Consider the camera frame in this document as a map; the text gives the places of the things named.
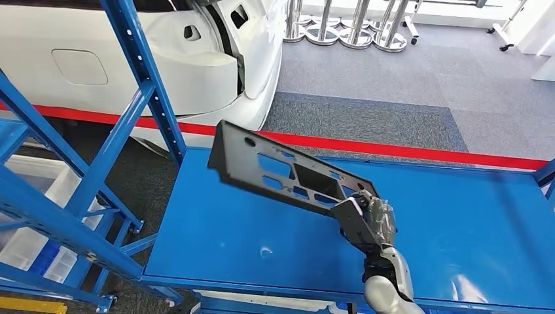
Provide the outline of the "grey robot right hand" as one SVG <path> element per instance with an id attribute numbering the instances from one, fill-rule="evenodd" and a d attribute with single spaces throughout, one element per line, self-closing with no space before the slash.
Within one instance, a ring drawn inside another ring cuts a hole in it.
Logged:
<path id="1" fill-rule="evenodd" d="M 393 207 L 387 200 L 373 196 L 368 190 L 359 191 L 353 197 L 377 244 L 383 249 L 393 247 L 397 233 Z"/>

